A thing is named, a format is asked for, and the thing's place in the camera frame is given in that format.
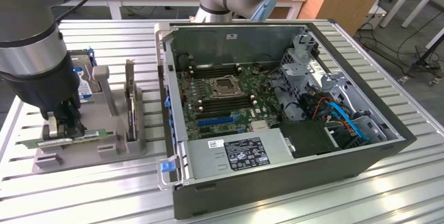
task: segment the motherboard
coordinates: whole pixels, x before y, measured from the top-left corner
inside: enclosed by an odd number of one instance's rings
[[[177,72],[189,140],[268,129],[285,119],[259,63],[192,68]]]

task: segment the power supply label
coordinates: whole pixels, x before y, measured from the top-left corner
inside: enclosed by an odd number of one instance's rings
[[[225,142],[225,152],[233,171],[269,164],[269,159],[259,137]]]

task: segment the aluminum extrusion table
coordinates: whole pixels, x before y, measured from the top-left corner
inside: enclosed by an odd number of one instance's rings
[[[68,49],[95,48],[109,65],[112,88],[132,59],[144,92],[148,154],[108,165],[45,175],[31,173],[39,109],[16,98],[0,132],[0,221],[5,223],[437,223],[444,221],[443,127],[407,94],[344,30],[313,23],[400,117],[417,141],[397,155],[347,179],[200,217],[175,220],[171,191],[157,188],[156,161],[165,157],[156,71],[155,21],[64,21]],[[320,51],[331,70],[333,61]]]

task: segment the blue pcie slot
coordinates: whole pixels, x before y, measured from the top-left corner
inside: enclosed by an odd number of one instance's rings
[[[236,116],[199,120],[197,126],[213,125],[213,124],[225,124],[225,123],[235,123],[237,120]]]

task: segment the green circuit board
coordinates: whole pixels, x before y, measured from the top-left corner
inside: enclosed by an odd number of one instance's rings
[[[177,73],[179,89],[181,97],[183,95],[185,97],[183,113],[189,140],[249,132],[249,123],[253,121],[265,120],[271,126],[283,120],[277,97],[273,90],[267,87],[267,71],[257,73],[253,65],[243,65],[241,68],[243,72],[239,75],[227,77],[237,79],[243,95],[255,95],[257,104],[248,108],[229,110],[231,116],[236,117],[233,123],[213,124],[205,127],[197,125],[197,115],[201,113],[199,101],[212,99],[211,80],[215,78],[192,78],[189,72]]]

